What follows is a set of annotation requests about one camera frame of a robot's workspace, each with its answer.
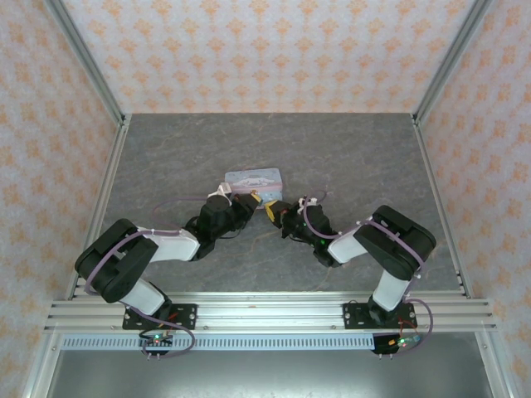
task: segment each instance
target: metal frame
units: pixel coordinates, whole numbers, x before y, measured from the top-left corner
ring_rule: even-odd
[[[96,91],[104,102],[107,111],[116,123],[119,123],[124,118],[124,113],[120,109],[116,98],[110,90],[103,74],[98,68],[94,58],[90,54],[89,47],[81,37],[77,27],[72,20],[72,17],[65,7],[62,0],[44,0],[48,6],[51,14],[57,21],[57,24],[66,36],[66,39],[71,44],[71,48],[77,55],[80,63],[83,65],[87,75],[92,81]]]
[[[430,157],[426,150],[426,145],[424,144],[424,138],[422,137],[421,127],[416,122],[415,118],[412,115],[413,128],[415,129],[415,135],[417,136],[418,146],[421,150],[422,159],[424,160],[424,165],[426,167],[426,172],[428,174],[428,179],[430,180],[431,190],[433,191],[433,196],[435,198],[435,203],[437,210],[439,211],[439,217],[441,218],[442,229],[445,232],[446,241],[448,242],[448,248],[450,249],[450,256],[452,262],[454,263],[455,271],[457,273],[458,281],[460,282],[461,288],[463,289],[463,294],[466,297],[472,297],[471,287],[472,282],[470,277],[466,272],[466,269],[463,267],[463,262],[460,258],[460,252],[457,249],[457,245],[453,239],[453,230],[451,228],[450,222],[448,222],[448,217],[446,216],[445,208],[442,205],[441,194],[439,193],[439,188],[437,187],[435,174],[431,168]]]
[[[105,216],[105,209],[109,202],[110,191],[113,186],[114,176],[118,169],[119,158],[125,143],[125,137],[129,130],[129,123],[131,122],[131,114],[126,114],[124,120],[118,124],[116,133],[114,135],[114,142],[105,165],[105,174],[101,179],[100,189],[98,190],[98,197],[94,208],[92,210],[92,217],[86,233],[85,243],[83,249],[86,249],[95,239],[100,235],[101,225]],[[76,288],[78,274],[72,270],[71,278],[68,283],[68,288],[65,294],[65,300],[70,300],[74,296],[74,289]]]
[[[441,66],[439,66],[439,69],[428,86],[426,93],[422,97],[422,101],[414,116],[414,119],[419,125],[423,123],[424,119],[429,114],[431,107],[442,92],[442,88],[448,80],[448,77],[450,77],[461,54],[470,43],[470,39],[483,20],[483,16],[491,3],[492,0],[476,0],[470,9],[470,12],[463,22],[463,26],[459,30],[459,33],[457,33],[457,36],[441,63]]]
[[[71,301],[55,301],[46,320],[45,332],[138,333],[121,328],[124,305],[108,304],[99,296],[83,292],[84,280]],[[198,305],[195,333],[343,333],[342,304],[367,302],[371,292],[317,293],[167,293],[174,303]],[[434,314],[434,332],[479,332],[495,330],[489,302],[467,299],[457,292],[415,292]],[[419,330],[429,318],[415,306]],[[399,332],[398,329],[359,329],[351,332]]]
[[[105,82],[94,58],[80,36],[64,3],[61,0],[44,0],[58,24],[66,34],[73,51],[95,85],[111,116],[119,123],[116,139],[107,162],[107,168],[95,203],[94,214],[87,232],[85,247],[100,233],[100,228],[109,200],[114,175],[124,140],[129,127],[129,117],[124,117],[109,86]],[[436,199],[451,257],[456,266],[462,290],[415,292],[412,297],[423,299],[431,306],[434,317],[434,332],[475,332],[485,370],[494,396],[514,397],[514,381],[507,372],[495,319],[488,300],[470,298],[470,279],[461,266],[459,251],[452,240],[451,226],[441,205],[440,194],[431,169],[429,157],[421,136],[421,122],[436,102],[442,87],[457,64],[460,55],[470,42],[475,29],[492,0],[476,0],[465,19],[463,27],[453,41],[441,67],[424,95],[418,111],[412,115],[415,133],[426,164],[432,191]],[[24,397],[47,396],[59,353],[65,336],[131,336],[134,331],[124,331],[120,325],[124,313],[121,304],[107,304],[99,297],[83,292],[85,281],[74,273],[65,301],[56,301],[46,320],[44,336],[37,352]],[[343,326],[342,304],[350,300],[365,302],[370,292],[332,293],[169,293],[172,301],[194,302],[199,305],[196,330],[199,337],[214,336],[330,336],[346,334]],[[428,328],[428,317],[422,306],[415,308],[419,330]],[[354,334],[370,335],[374,332],[397,332],[397,330],[357,330]]]

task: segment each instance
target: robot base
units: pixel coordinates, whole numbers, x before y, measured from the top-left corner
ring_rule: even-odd
[[[400,329],[402,325],[398,319],[411,322],[417,327],[417,316],[415,314],[415,307],[411,303],[401,303],[393,311],[394,316],[385,324],[378,325],[369,314],[369,306],[367,303],[346,303],[343,304],[343,321],[345,329]],[[412,328],[405,323],[404,329]]]
[[[170,316],[168,321],[183,325],[185,328],[193,330],[196,327],[197,320],[197,305],[196,304],[172,304],[170,308]],[[168,325],[158,326],[158,323],[151,322],[146,318],[142,318],[135,311],[130,309],[125,310],[124,322],[122,323],[124,330],[149,330],[149,329],[170,329]]]

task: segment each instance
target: cable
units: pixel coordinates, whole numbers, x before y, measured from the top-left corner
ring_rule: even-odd
[[[319,238],[323,238],[323,239],[336,239],[336,238],[339,238],[340,236],[342,236],[340,233],[339,234],[336,234],[336,235],[325,235],[325,234],[321,234],[319,231],[317,231],[310,223],[309,223],[309,219],[308,219],[308,201],[309,201],[309,196],[306,196],[304,198],[304,204],[302,206],[302,216],[304,217],[304,222],[306,223],[306,226],[308,226],[309,230],[312,231],[315,235],[317,235]]]
[[[234,239],[238,235],[240,235],[240,232],[241,232],[241,228],[238,230],[238,232],[234,236],[222,236],[221,238],[218,238],[218,239]]]
[[[416,327],[413,323],[409,322],[409,321],[406,320],[406,319],[402,319],[402,318],[399,318],[398,321],[402,323],[401,330],[404,329],[404,323],[405,323],[406,325],[411,326],[411,327],[415,330],[415,333],[416,333],[416,334],[419,334],[419,333],[418,333],[418,330],[417,330],[417,327]]]
[[[160,328],[153,328],[153,329],[146,329],[146,330],[143,330],[142,332],[139,333],[139,337],[140,338],[143,338],[144,340],[154,340],[155,342],[166,342],[168,343],[169,341],[168,340],[172,340],[173,339],[173,336],[172,335],[167,335],[167,336],[158,336],[158,334],[155,334],[154,336],[149,336],[148,334],[146,333],[149,333],[149,332],[152,332],[152,331],[162,331],[162,332],[166,332],[167,330],[165,329],[160,329]]]
[[[142,235],[177,236],[177,235],[179,235],[179,230],[177,230],[177,231],[157,231],[157,230],[137,231],[137,232],[133,233],[132,235],[127,236],[125,239],[122,239],[111,250],[109,250],[109,252],[106,255],[104,255],[104,257],[101,259],[101,261],[96,265],[96,267],[94,267],[94,269],[90,273],[89,277],[86,279],[85,292],[87,294],[92,295],[92,296],[98,295],[96,292],[94,292],[94,291],[92,291],[90,289],[90,286],[92,285],[92,281],[94,280],[94,277],[98,274],[98,272],[100,272],[101,268],[110,259],[110,257],[112,257],[113,255],[118,253],[118,250],[122,246],[124,246],[126,243],[128,243],[128,242],[132,241],[133,239],[136,239],[136,238],[138,238],[139,236],[142,236]],[[151,322],[155,322],[157,324],[162,323],[164,325],[171,326],[171,327],[176,328],[178,330],[183,330],[184,332],[186,332],[186,333],[188,333],[190,335],[190,337],[192,338],[192,341],[190,342],[188,347],[186,347],[186,348],[184,348],[183,350],[180,350],[180,351],[176,351],[176,352],[172,352],[172,353],[166,354],[165,356],[163,356],[164,358],[170,358],[170,357],[176,357],[176,356],[182,355],[182,354],[190,351],[193,348],[193,346],[195,345],[196,338],[195,338],[193,333],[188,328],[185,328],[182,325],[177,325],[176,323],[171,323],[171,322],[168,322],[168,321],[164,321],[162,319],[153,318],[153,317],[143,313],[142,311],[140,311],[139,309],[137,309],[135,307],[130,307],[128,304],[126,304],[126,303],[124,303],[122,301],[120,301],[120,303],[122,303],[126,308],[130,308],[131,310],[135,311],[142,318],[145,318],[145,319],[147,319],[147,320],[149,320]],[[146,346],[148,344],[148,341],[149,340],[146,340],[146,342],[142,346],[142,353],[149,358],[150,354],[148,354],[148,352],[146,351]]]
[[[326,197],[329,195],[328,192],[326,192],[324,189],[318,189],[317,192],[322,192],[323,193],[323,197],[321,197],[320,199],[317,199],[317,203],[320,203],[322,202],[324,199],[326,199]]]
[[[136,231],[135,233],[127,236],[126,238],[122,239],[120,242],[118,242],[109,252],[103,256],[101,261],[94,267],[92,272],[90,273],[89,277],[86,279],[85,282],[85,293],[91,295],[91,296],[97,296],[98,294],[93,291],[90,286],[92,286],[92,282],[94,281],[94,277],[100,272],[101,268],[105,265],[109,259],[118,253],[118,250],[121,249],[122,246],[124,246],[126,243],[129,243],[133,239],[138,238],[142,235],[159,235],[159,236],[177,236],[179,235],[179,230],[177,231],[160,231],[160,230],[144,230],[144,231]]]
[[[426,340],[431,335],[431,332],[433,331],[433,313],[431,312],[431,309],[428,306],[428,304],[426,304],[424,301],[420,300],[419,298],[409,298],[407,300],[404,300],[404,303],[419,303],[419,304],[422,304],[426,308],[426,310],[428,312],[428,317],[430,318],[430,326],[428,328],[426,336],[416,346],[413,346],[409,350],[406,350],[406,351],[403,351],[403,352],[397,352],[396,354],[392,354],[393,357],[402,356],[402,355],[408,354],[409,352],[415,351],[417,348],[419,348],[422,344],[424,344],[426,342]]]
[[[389,239],[397,242],[407,253],[412,255],[413,258],[417,261],[417,263],[418,263],[417,273],[422,271],[422,268],[424,268],[424,264],[425,264],[424,260],[421,258],[420,255],[418,255],[418,253],[416,251],[414,251],[411,247],[409,247],[406,244],[406,242],[404,242],[402,239],[400,239],[397,235],[393,234],[390,230],[388,230],[382,224],[378,224],[377,222],[374,222],[372,220],[361,221],[360,224],[365,225],[365,226],[373,226],[374,228],[376,228],[376,229],[380,230],[381,232],[383,232],[385,235],[389,236]]]
[[[172,357],[178,357],[182,354],[186,354],[187,352],[189,352],[190,350],[192,350],[192,348],[196,345],[196,337],[193,335],[192,331],[188,328],[185,328],[183,325],[177,325],[176,323],[172,323],[172,322],[168,322],[168,321],[163,321],[162,319],[156,319],[156,318],[153,318],[149,315],[146,315],[145,313],[143,313],[142,311],[140,311],[139,309],[135,308],[135,307],[130,307],[128,306],[126,303],[122,303],[123,305],[125,305],[126,307],[129,307],[129,309],[135,311],[138,315],[140,315],[142,318],[146,318],[147,320],[151,321],[151,322],[155,322],[155,323],[163,323],[164,325],[167,325],[167,326],[171,326],[173,328],[176,328],[178,330],[182,330],[186,333],[188,333],[188,335],[190,335],[190,338],[192,339],[192,341],[190,342],[190,344],[188,345],[188,347],[184,348],[183,350],[179,350],[179,351],[173,351],[173,352],[170,352],[164,356],[162,356],[162,358],[172,358]],[[142,353],[148,357],[148,359],[151,357],[151,354],[149,354],[149,352],[147,351],[146,347],[147,345],[152,342],[153,339],[150,340],[146,340],[144,342],[144,344],[142,345]]]

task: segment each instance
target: aluminum rail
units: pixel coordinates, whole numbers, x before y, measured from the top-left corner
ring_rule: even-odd
[[[319,293],[180,293],[169,294],[174,303],[196,303],[195,333],[345,333],[342,304],[367,302],[370,292]],[[434,315],[434,332],[480,332],[496,329],[489,302],[455,293],[415,292]],[[429,318],[415,303],[418,330]],[[124,305],[108,304],[99,296],[81,295],[55,301],[45,332],[138,333],[121,328]],[[352,332],[394,332],[393,329],[357,329]]]

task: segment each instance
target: wire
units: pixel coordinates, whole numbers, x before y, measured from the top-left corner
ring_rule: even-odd
[[[396,354],[392,354],[393,357],[398,357],[398,356],[402,356],[402,355],[406,355],[408,354],[409,352],[412,352],[412,351],[415,351],[416,349],[418,349],[422,344],[424,344],[426,342],[426,340],[429,338],[429,336],[431,335],[431,332],[433,332],[433,313],[431,312],[431,309],[430,307],[428,306],[428,304],[426,304],[424,301],[420,300],[419,298],[409,298],[408,300],[405,300],[404,303],[419,303],[421,305],[423,305],[425,308],[426,308],[426,311],[428,312],[428,317],[430,318],[430,326],[428,328],[428,331],[426,333],[426,336],[416,345],[416,346],[413,346],[412,348],[410,348],[409,350],[406,350],[406,351],[403,351],[403,352],[397,352]]]
[[[94,269],[90,273],[89,277],[86,279],[85,292],[87,294],[89,294],[91,296],[98,295],[95,291],[93,291],[90,288],[90,286],[92,285],[92,281],[94,280],[95,276],[98,274],[98,272],[100,272],[101,268],[107,263],[107,261],[110,259],[110,257],[112,257],[113,255],[118,253],[118,250],[122,246],[124,246],[128,242],[130,242],[133,239],[136,239],[136,238],[138,238],[139,236],[142,236],[142,235],[177,236],[177,235],[179,235],[179,231],[144,230],[144,231],[137,231],[137,232],[133,233],[132,235],[127,236],[125,239],[122,239],[111,250],[109,250],[109,252],[106,255],[103,256],[101,261],[96,265],[96,267],[94,267]],[[182,330],[182,331],[184,331],[184,332],[186,332],[186,333],[188,333],[190,335],[190,337],[192,338],[192,341],[190,342],[188,347],[186,347],[186,348],[184,348],[183,350],[180,350],[180,351],[171,352],[169,354],[166,354],[165,356],[163,356],[164,358],[177,357],[177,356],[182,355],[182,354],[184,354],[186,352],[189,352],[193,348],[193,346],[195,346],[196,338],[195,338],[193,333],[188,328],[185,328],[182,325],[177,325],[176,323],[171,323],[171,322],[168,322],[168,321],[164,321],[162,319],[156,319],[154,317],[151,317],[151,316],[143,313],[142,311],[140,311],[139,309],[137,309],[135,307],[130,307],[127,303],[124,303],[122,301],[120,301],[120,303],[125,305],[126,308],[130,308],[132,311],[135,311],[142,318],[145,318],[145,319],[147,319],[147,320],[149,320],[151,322],[155,322],[157,324],[161,323],[161,324],[164,324],[164,325],[171,326],[171,327],[176,328],[178,330]],[[146,346],[148,344],[147,341],[148,340],[146,340],[146,342],[142,346],[142,353],[145,356],[150,357],[150,354],[146,350]]]
[[[323,197],[321,197],[320,199],[316,199],[317,203],[322,202],[329,195],[329,193],[326,192],[326,190],[324,190],[324,189],[318,189],[317,192],[322,192],[323,193]]]
[[[309,230],[312,231],[315,235],[317,235],[319,238],[323,238],[323,239],[336,239],[336,238],[339,238],[340,236],[342,236],[341,234],[336,234],[336,235],[325,235],[325,234],[321,234],[319,231],[317,231],[310,223],[309,223],[309,219],[308,219],[308,201],[309,201],[309,196],[306,196],[304,198],[304,204],[302,206],[302,216],[304,217],[304,222],[306,223],[306,226],[308,226]]]
[[[164,337],[156,338],[155,336],[149,336],[148,334],[146,334],[146,333],[152,332],[154,330],[165,332],[165,330],[159,329],[159,328],[146,329],[146,330],[143,330],[142,332],[139,333],[139,337],[143,338],[143,339],[146,339],[146,340],[159,340],[160,342],[164,342],[164,341],[166,341],[168,339],[171,340],[173,338],[173,336],[171,336],[171,335],[167,335],[167,336],[164,336]]]
[[[398,322],[400,323],[400,337],[402,337],[402,331],[404,330],[404,322],[402,321],[402,318],[398,318]]]
[[[416,332],[417,334],[419,334],[419,333],[418,333],[418,330],[417,330],[417,327],[416,327],[413,323],[409,322],[409,321],[406,320],[406,319],[401,319],[401,318],[399,318],[398,320],[399,320],[400,322],[402,322],[402,327],[401,327],[401,329],[404,328],[404,323],[405,323],[406,325],[411,326],[411,327],[415,330],[415,332]]]
[[[196,337],[193,335],[192,331],[188,328],[185,328],[183,325],[177,325],[176,323],[172,323],[172,322],[168,322],[168,321],[163,321],[162,319],[156,319],[156,318],[153,318],[149,315],[146,315],[145,313],[143,313],[142,311],[140,311],[139,309],[135,308],[135,307],[129,307],[129,309],[135,311],[138,315],[140,315],[142,318],[146,318],[148,319],[149,321],[151,322],[155,322],[155,323],[162,323],[164,325],[168,325],[168,326],[172,326],[176,329],[179,329],[179,330],[182,330],[186,333],[188,333],[188,335],[190,336],[190,338],[192,339],[192,341],[190,342],[190,344],[188,344],[188,347],[184,348],[183,350],[179,350],[179,351],[173,351],[173,352],[170,352],[164,356],[162,356],[162,358],[172,358],[172,357],[178,357],[178,356],[181,356],[182,354],[186,354],[187,352],[189,352],[190,350],[192,350],[192,348],[196,345]],[[149,352],[147,351],[146,347],[147,345],[152,342],[152,341],[149,341],[149,340],[146,340],[144,342],[144,344],[142,345],[142,353],[150,358],[151,357],[151,354],[149,354]]]
[[[240,232],[241,232],[241,228],[238,230],[238,232],[234,236],[222,236],[221,238],[218,238],[218,239],[234,239],[238,235],[240,235]]]

